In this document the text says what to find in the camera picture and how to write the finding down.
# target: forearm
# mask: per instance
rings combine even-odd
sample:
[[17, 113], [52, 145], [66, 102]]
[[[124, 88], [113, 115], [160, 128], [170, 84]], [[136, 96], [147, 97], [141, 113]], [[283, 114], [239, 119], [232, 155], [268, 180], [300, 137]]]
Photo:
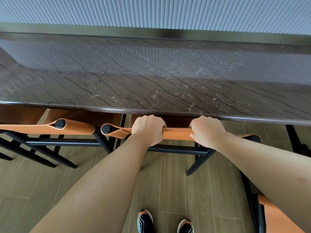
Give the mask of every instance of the forearm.
[[32, 233], [120, 232], [147, 149], [139, 135], [132, 135], [87, 172]]
[[217, 150], [301, 229], [310, 230], [311, 158], [227, 134]]

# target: sneaker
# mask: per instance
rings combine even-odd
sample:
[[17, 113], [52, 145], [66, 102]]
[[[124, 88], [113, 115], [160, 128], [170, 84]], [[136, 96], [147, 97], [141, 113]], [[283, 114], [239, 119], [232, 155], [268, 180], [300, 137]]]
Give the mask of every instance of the sneaker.
[[194, 233], [192, 223], [186, 219], [183, 219], [178, 225], [177, 233]]
[[148, 210], [144, 210], [138, 213], [137, 227], [139, 233], [156, 233], [153, 227], [153, 218]]

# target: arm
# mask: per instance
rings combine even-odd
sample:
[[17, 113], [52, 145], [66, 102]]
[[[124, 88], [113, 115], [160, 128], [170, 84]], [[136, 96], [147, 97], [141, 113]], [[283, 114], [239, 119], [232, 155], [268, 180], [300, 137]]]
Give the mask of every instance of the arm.
[[303, 231], [311, 230], [311, 158], [228, 133], [218, 119], [192, 120], [191, 136], [232, 161]]
[[163, 139], [164, 126], [153, 115], [136, 119], [127, 141], [88, 171], [31, 233], [121, 232], [142, 160]]

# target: hand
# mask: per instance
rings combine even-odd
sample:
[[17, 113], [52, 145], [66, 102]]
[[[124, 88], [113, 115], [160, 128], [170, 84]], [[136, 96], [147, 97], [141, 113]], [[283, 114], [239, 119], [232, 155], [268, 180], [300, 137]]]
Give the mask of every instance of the hand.
[[190, 135], [197, 143], [208, 148], [216, 149], [224, 137], [226, 130], [218, 119], [201, 116], [193, 119], [189, 125], [193, 133]]
[[166, 127], [162, 118], [154, 115], [138, 117], [132, 127], [132, 135], [140, 135], [148, 146], [158, 144], [163, 140], [162, 128]]

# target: foot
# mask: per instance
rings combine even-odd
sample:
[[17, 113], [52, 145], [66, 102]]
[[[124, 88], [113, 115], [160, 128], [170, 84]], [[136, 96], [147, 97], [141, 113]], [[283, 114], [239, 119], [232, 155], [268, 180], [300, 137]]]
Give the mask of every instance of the foot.
[[177, 233], [194, 233], [192, 223], [183, 219], [178, 225]]
[[153, 227], [153, 218], [148, 210], [144, 210], [138, 213], [137, 227], [139, 233], [156, 233]]

